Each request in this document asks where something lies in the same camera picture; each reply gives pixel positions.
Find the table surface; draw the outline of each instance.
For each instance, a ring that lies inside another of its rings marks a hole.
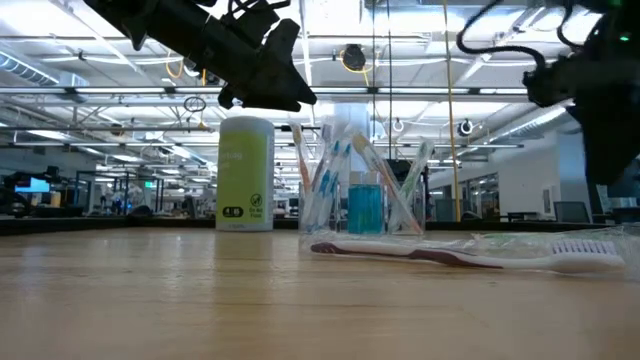
[[[0,239],[3,360],[635,360],[638,339],[637,283],[299,254],[295,232]]]

